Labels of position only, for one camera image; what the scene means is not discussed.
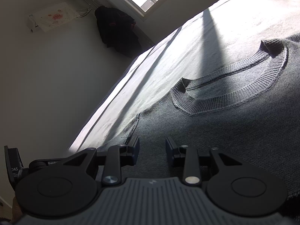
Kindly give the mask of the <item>grey bed sheet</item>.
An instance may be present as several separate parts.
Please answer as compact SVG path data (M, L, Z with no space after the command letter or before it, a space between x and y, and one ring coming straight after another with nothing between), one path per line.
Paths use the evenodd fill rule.
M196 79L299 32L299 0L219 0L135 58L68 147L100 147L181 78Z

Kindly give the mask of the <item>grey knitted cat sweater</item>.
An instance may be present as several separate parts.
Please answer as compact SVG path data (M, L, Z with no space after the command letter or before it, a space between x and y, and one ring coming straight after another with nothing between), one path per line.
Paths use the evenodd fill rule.
M299 195L299 35L262 41L240 62L195 80L181 79L138 113L101 151L140 139L135 167L124 177L169 177L165 140L213 147L281 178Z

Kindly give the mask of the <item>wall air conditioner with cover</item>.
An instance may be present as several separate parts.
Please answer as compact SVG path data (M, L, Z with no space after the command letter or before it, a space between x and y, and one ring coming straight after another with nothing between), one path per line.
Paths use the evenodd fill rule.
M27 27L32 33L38 30L46 33L79 17L77 11L63 2L30 14Z

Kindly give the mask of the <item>dark clothes hanging on wall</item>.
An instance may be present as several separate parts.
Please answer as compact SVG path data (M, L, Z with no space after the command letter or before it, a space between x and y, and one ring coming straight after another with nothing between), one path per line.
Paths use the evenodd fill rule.
M142 53L142 46L133 31L136 22L131 16L105 6L98 7L94 15L102 42L108 48L132 59Z

